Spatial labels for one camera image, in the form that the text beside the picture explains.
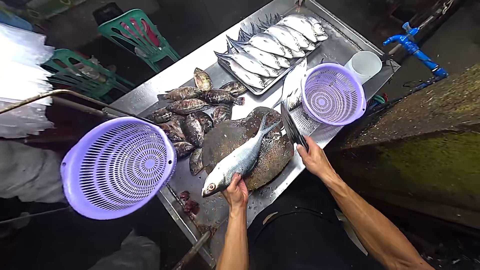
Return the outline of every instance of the knife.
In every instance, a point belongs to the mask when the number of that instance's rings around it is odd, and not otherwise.
[[[302,134],[297,128],[297,125],[290,116],[290,113],[285,106],[285,101],[280,103],[280,114],[282,115],[283,126],[285,127],[285,131],[287,132],[287,136],[289,137],[290,141],[303,146],[308,152],[309,147],[307,141],[305,141],[305,138],[303,138]]]

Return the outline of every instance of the chair backrest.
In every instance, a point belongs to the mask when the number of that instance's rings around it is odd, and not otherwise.
[[[163,54],[158,47],[166,44],[156,26],[140,9],[127,11],[117,18],[101,24],[98,31],[117,45],[147,59],[153,59],[159,54]]]

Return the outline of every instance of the purple colander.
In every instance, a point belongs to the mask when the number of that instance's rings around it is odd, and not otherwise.
[[[147,203],[175,171],[163,130],[119,117],[92,129],[63,158],[63,191],[78,213],[96,220],[128,215]]]
[[[346,125],[363,115],[365,94],[355,75],[335,63],[307,70],[301,81],[303,108],[314,120]]]

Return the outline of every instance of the white cup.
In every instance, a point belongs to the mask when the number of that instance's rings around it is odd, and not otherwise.
[[[382,61],[375,53],[363,50],[354,54],[345,67],[357,76],[361,84],[364,84],[382,69]]]

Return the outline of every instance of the green plastic chair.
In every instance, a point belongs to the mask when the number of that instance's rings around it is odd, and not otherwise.
[[[131,19],[133,19],[135,21],[135,24],[139,26],[138,28],[132,25]],[[160,41],[160,47],[155,46],[155,44],[153,44],[153,42],[150,40],[147,33],[145,32],[144,27],[142,26],[142,20],[148,24],[152,32],[156,35],[156,37]],[[126,26],[128,26],[128,28],[133,33],[127,31],[121,25],[121,23],[124,23]],[[160,72],[160,67],[156,64],[156,62],[161,60],[165,56],[170,57],[174,62],[180,59],[180,56],[177,54],[177,52],[162,37],[157,27],[140,9],[132,9],[118,16],[115,19],[104,22],[98,27],[98,31],[104,37],[116,43],[118,46],[140,57],[140,59],[145,61],[150,66],[150,68],[152,68],[157,73]]]
[[[98,71],[104,76],[105,81],[101,82],[83,74],[74,66],[74,64],[78,62]],[[124,93],[130,92],[130,89],[119,83],[117,80],[122,81],[129,86],[134,86],[134,84],[116,75],[114,72],[92,63],[88,59],[83,58],[69,49],[56,49],[53,52],[52,58],[43,65],[47,66],[47,68],[45,68],[46,70],[54,73],[48,79],[50,82],[73,86],[79,90],[81,94],[106,103],[113,102],[113,99],[107,95],[112,88],[116,88]]]

